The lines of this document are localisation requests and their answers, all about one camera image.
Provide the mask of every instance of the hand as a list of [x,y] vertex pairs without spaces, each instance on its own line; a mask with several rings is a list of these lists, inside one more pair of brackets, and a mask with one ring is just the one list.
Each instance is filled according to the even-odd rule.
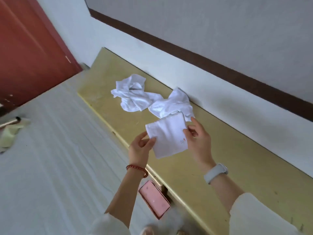
[[149,151],[156,142],[156,138],[147,138],[147,132],[139,134],[128,148],[129,164],[145,168],[148,163]]
[[211,153],[211,136],[194,117],[191,117],[191,121],[194,125],[189,125],[188,130],[184,129],[183,132],[194,160],[202,172],[206,174],[216,166]]

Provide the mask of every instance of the white watch strap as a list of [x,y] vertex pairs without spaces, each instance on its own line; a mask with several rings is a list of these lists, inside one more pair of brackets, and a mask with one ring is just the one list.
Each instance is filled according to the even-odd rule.
[[216,177],[217,175],[221,173],[228,174],[228,169],[225,165],[219,163],[215,167],[213,167],[211,170],[209,170],[208,173],[204,175],[204,179],[206,183],[209,184],[213,180],[214,177]]

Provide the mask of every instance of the door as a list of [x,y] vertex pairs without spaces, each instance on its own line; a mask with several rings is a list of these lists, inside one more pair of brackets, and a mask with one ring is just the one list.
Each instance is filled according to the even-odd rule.
[[0,103],[7,111],[80,71],[34,2],[40,8],[36,0],[0,0]]

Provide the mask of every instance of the foot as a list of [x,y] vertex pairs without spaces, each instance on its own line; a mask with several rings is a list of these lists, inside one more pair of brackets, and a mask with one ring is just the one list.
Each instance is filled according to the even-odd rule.
[[178,230],[176,235],[188,235],[188,234],[185,233],[184,231]]
[[140,235],[154,235],[154,232],[151,227],[145,227]]

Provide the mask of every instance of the white sleeve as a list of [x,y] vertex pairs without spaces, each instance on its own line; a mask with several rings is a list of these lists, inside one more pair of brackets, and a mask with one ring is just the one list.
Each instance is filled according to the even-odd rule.
[[230,210],[229,235],[296,235],[303,234],[252,194],[237,198]]
[[103,214],[98,217],[91,226],[88,235],[131,235],[122,221],[111,214]]

